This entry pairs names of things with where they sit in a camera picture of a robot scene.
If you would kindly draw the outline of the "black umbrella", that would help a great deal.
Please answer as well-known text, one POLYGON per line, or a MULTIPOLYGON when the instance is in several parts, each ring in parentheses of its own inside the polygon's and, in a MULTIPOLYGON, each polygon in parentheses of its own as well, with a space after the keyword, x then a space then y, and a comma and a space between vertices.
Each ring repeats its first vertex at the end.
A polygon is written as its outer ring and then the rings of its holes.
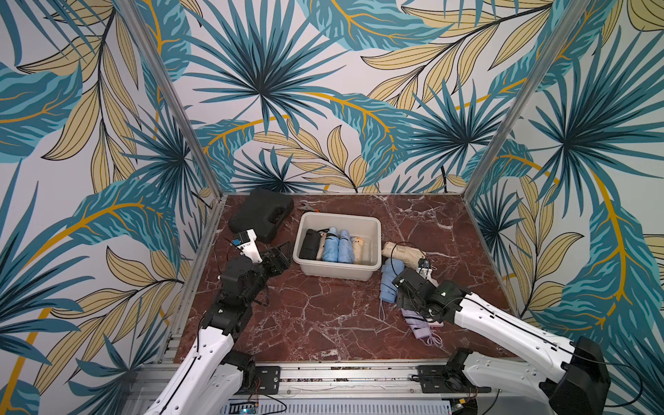
POLYGON ((320 250, 320 243, 323 240, 323 232, 314 229, 307 229, 298 254, 300 259, 316 260, 320 250))

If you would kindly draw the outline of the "beige umbrella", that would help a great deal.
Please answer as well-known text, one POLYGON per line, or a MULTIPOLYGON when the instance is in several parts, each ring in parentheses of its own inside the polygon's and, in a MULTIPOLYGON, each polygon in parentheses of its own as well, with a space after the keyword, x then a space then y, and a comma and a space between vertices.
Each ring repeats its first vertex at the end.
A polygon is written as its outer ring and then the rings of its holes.
POLYGON ((408 247, 405 243, 386 242, 381 254, 386 258, 392 258, 394 261, 400 260, 405 266, 413 268, 413 270, 419 268, 420 261, 426 260, 424 252, 416 247, 408 247))
POLYGON ((365 240, 361 237, 352 237, 353 264, 360 265, 363 258, 365 240))

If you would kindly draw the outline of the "lavender umbrella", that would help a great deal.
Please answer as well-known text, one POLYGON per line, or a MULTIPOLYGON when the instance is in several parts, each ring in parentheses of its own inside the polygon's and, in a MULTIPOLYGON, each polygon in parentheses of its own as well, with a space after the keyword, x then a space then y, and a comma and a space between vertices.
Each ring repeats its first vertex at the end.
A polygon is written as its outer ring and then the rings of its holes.
POLYGON ((401 314, 417 340, 429 347, 438 349, 443 347, 442 338, 432 332, 430 323, 425 318, 420 316, 416 311, 408 311, 406 309, 401 309, 401 314))

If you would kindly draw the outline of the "white plastic storage box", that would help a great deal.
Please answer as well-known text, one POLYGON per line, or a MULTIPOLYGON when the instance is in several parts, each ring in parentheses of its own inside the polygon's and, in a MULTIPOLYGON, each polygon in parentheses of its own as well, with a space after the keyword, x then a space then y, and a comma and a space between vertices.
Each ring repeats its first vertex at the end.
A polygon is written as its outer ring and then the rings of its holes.
POLYGON ((307 276, 367 281, 380 269, 381 224, 373 217, 309 212, 292 254, 307 276))

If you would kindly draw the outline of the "light blue umbrella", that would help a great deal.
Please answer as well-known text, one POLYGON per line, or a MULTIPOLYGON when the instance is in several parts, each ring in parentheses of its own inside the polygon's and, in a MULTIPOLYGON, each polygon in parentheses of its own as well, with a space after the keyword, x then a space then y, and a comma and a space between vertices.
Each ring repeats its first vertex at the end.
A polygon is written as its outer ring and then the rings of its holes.
POLYGON ((384 321, 386 318, 385 305, 396 304, 398 290, 393 281, 406 268, 404 262, 400 259, 387 259, 381 268, 380 282, 380 302, 378 318, 384 321))
POLYGON ((342 264, 354 263, 353 239, 346 229, 343 229, 339 236, 338 262, 342 264))

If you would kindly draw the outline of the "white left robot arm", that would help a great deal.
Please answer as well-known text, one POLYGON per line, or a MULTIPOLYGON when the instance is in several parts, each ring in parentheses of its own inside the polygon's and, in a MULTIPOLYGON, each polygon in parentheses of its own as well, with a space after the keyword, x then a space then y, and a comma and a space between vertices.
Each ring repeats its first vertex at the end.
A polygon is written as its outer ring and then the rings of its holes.
POLYGON ((253 242, 221 270, 221 288, 198 325, 182 364, 147 414, 219 414, 238 392, 254 394, 255 359, 235 351, 235 342, 252 318, 252 305, 268 282, 292 264, 292 243, 264 251, 253 242))

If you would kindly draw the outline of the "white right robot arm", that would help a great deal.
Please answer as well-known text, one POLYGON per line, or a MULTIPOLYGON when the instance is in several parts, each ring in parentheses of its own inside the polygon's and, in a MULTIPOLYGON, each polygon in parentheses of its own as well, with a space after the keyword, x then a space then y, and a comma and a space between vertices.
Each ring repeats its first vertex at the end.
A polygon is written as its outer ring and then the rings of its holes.
POLYGON ((538 329, 451 280, 434 284, 411 268, 392 283, 426 320, 453 323, 517 357, 499 359, 458 349, 444 366, 418 370, 424 393, 503 390, 543 402, 557 414, 603 413, 611 380, 596 342, 538 329))

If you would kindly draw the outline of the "green circuit board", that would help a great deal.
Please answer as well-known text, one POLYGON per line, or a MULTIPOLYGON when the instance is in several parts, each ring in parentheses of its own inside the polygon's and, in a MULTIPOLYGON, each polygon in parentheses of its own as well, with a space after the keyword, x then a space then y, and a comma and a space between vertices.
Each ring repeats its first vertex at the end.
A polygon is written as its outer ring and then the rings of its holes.
POLYGON ((231 403, 228 405, 227 415, 255 415, 258 409, 256 402, 231 403))

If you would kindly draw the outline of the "orange handled pliers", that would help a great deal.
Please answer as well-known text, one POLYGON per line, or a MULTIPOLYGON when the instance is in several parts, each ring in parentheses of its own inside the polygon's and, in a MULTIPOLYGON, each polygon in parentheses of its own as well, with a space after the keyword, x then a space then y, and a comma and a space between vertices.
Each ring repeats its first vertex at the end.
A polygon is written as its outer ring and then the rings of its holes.
POLYGON ((302 201, 298 204, 297 209, 301 212, 314 212, 314 213, 320 213, 321 210, 319 207, 316 207, 309 203, 308 201, 302 201))

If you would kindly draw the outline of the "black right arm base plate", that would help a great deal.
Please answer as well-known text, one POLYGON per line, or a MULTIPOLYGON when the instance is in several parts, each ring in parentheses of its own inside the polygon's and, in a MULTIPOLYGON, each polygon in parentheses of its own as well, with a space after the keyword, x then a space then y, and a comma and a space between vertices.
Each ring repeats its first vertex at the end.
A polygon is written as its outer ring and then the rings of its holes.
POLYGON ((460 368, 449 365, 417 366, 417 373, 410 380, 418 383, 423 394, 488 394, 490 387, 478 387, 460 368))

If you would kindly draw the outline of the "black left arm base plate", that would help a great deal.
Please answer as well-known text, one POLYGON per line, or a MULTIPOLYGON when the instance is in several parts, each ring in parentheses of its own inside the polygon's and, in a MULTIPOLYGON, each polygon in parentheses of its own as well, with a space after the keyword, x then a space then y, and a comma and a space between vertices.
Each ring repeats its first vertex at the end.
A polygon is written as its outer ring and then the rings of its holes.
POLYGON ((250 390, 255 394, 276 395, 280 379, 280 366, 257 366, 252 371, 250 390))

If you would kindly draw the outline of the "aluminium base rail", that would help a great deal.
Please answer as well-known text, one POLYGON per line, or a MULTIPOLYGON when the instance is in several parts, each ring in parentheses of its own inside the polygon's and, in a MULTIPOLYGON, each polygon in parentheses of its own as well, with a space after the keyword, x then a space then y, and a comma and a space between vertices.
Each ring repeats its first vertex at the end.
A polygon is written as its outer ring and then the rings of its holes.
MULTIPOLYGON (((507 391, 488 394, 423 394, 410 376, 417 366, 445 365, 443 360, 295 361, 267 362, 255 366, 280 366, 276 395, 240 391, 223 406, 256 402, 258 413, 282 414, 447 414, 455 399, 469 399, 469 414, 550 414, 543 402, 507 391)), ((124 414, 147 414, 180 366, 149 365, 139 370, 131 385, 124 414)))

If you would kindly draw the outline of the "left aluminium corner post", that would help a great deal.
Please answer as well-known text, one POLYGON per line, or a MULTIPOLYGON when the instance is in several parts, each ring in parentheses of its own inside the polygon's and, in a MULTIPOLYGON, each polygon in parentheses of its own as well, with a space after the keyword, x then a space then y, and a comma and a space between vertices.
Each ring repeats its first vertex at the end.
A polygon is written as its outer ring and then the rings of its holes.
POLYGON ((209 166, 206 157, 204 156, 202 146, 196 136, 195 130, 188 119, 188 116, 183 108, 181 100, 176 93, 173 83, 169 77, 164 62, 157 51, 157 45, 150 39, 150 33, 140 16, 138 7, 135 1, 119 0, 117 1, 119 11, 123 14, 124 20, 130 33, 133 35, 139 50, 145 57, 148 68, 152 72, 157 86, 162 90, 164 101, 169 107, 172 116, 176 119, 177 125, 183 133, 183 136, 190 147, 195 161, 200 166, 202 176, 207 185, 211 189, 214 199, 220 202, 223 199, 223 193, 219 187, 216 176, 209 166))

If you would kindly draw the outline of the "aluminium corner post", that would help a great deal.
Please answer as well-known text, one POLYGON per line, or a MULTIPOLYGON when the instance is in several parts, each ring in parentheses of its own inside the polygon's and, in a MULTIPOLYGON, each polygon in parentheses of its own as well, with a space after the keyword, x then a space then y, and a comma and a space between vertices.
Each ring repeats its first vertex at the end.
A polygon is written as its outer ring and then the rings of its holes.
POLYGON ((572 31, 579 19, 581 19, 586 7, 590 4, 589 0, 572 1, 564 15, 561 17, 560 24, 553 30, 551 40, 545 45, 542 51, 541 58, 537 60, 532 68, 527 79, 525 79, 523 87, 516 95, 513 104, 511 105, 505 119, 501 123, 496 132, 496 136, 488 145, 482 159, 477 164, 470 182, 463 192, 463 200, 466 204, 470 203, 476 196, 482 178, 489 171, 493 160, 496 158, 498 152, 501 150, 508 133, 512 131, 513 126, 517 119, 520 117, 523 108, 527 105, 528 101, 535 93, 537 87, 541 84, 547 71, 551 65, 557 60, 558 53, 565 45, 567 37, 572 34, 572 31))
POLYGON ((148 68, 152 72, 157 86, 162 90, 164 101, 169 107, 172 116, 176 119, 177 125, 183 133, 183 136, 190 147, 195 161, 200 166, 202 176, 207 185, 211 189, 214 199, 220 202, 223 199, 223 193, 219 187, 216 176, 209 166, 206 157, 204 156, 202 146, 196 136, 195 130, 188 119, 188 116, 183 108, 181 100, 176 93, 173 83, 169 77, 164 62, 157 51, 157 45, 150 39, 150 33, 140 16, 138 7, 135 1, 119 0, 117 1, 119 11, 123 14, 124 20, 130 33, 133 35, 139 50, 145 57, 148 68))

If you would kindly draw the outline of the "right aluminium corner post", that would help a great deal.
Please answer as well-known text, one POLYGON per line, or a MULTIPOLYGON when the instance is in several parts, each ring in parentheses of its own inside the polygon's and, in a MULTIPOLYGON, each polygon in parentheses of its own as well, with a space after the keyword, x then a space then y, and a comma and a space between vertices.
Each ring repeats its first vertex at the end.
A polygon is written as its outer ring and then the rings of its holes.
POLYGON ((470 203, 476 196, 482 178, 489 171, 493 160, 496 158, 498 152, 501 150, 508 133, 512 131, 513 126, 517 119, 520 117, 523 108, 527 105, 528 101, 535 93, 537 87, 541 84, 547 71, 551 65, 557 60, 558 53, 565 45, 567 37, 572 34, 572 31, 579 19, 581 19, 586 7, 590 4, 589 0, 572 1, 564 15, 561 17, 560 24, 553 30, 551 40, 545 45, 542 51, 541 58, 537 60, 532 68, 527 79, 525 79, 523 87, 516 95, 513 104, 511 105, 505 119, 501 123, 496 132, 496 136, 488 145, 482 159, 477 164, 470 182, 463 192, 463 200, 466 204, 470 203))

